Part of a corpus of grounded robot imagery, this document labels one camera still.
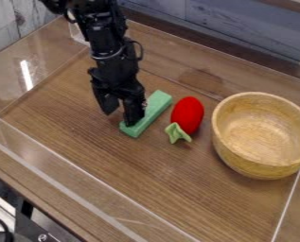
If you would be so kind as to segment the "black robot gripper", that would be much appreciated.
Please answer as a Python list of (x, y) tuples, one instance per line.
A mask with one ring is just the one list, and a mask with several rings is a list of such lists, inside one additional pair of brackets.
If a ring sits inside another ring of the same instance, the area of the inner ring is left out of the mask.
[(107, 50), (92, 46), (89, 54), (96, 66), (88, 68), (87, 74), (99, 107), (110, 115), (123, 101), (124, 123), (131, 127), (144, 117), (144, 87), (136, 79), (138, 62), (143, 56), (136, 55), (132, 43), (119, 44), (116, 49)]

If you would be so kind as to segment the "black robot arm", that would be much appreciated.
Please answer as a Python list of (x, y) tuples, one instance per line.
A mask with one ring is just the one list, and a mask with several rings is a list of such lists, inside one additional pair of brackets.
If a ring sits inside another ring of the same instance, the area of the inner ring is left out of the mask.
[(126, 36), (126, 17), (116, 0), (39, 0), (44, 7), (76, 24), (89, 43), (91, 59), (96, 62), (87, 74), (100, 109), (110, 115), (123, 102), (126, 126), (134, 126), (144, 117), (144, 87), (136, 79), (138, 62), (134, 45)]

